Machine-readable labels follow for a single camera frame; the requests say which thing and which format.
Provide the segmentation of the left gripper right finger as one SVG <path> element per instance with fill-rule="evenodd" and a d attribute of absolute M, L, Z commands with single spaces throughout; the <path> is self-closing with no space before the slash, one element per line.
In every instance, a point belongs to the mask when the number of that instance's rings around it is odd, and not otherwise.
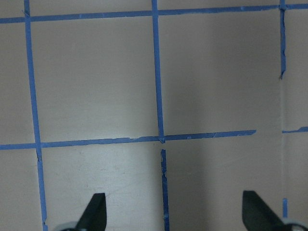
<path fill-rule="evenodd" d="M 243 191 L 242 221 L 247 231 L 276 231 L 284 226 L 255 191 Z"/>

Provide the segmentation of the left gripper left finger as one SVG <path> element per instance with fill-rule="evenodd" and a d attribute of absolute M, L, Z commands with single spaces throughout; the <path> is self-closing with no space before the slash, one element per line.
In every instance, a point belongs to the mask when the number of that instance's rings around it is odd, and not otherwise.
<path fill-rule="evenodd" d="M 106 229 L 106 198 L 105 193 L 95 193 L 75 230 L 77 231 L 104 231 Z"/>

